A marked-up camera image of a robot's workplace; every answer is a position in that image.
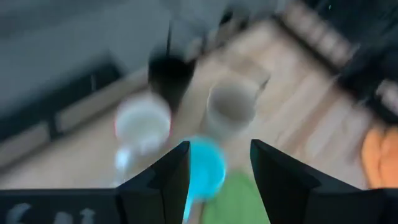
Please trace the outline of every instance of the green object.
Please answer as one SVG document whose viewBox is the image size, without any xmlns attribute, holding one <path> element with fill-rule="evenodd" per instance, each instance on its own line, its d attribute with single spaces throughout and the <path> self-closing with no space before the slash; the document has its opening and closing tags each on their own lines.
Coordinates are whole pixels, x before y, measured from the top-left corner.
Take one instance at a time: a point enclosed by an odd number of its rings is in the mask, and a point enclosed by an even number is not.
<svg viewBox="0 0 398 224">
<path fill-rule="evenodd" d="M 218 195 L 206 203 L 202 224 L 269 224 L 254 180 L 241 171 L 230 172 Z"/>
</svg>

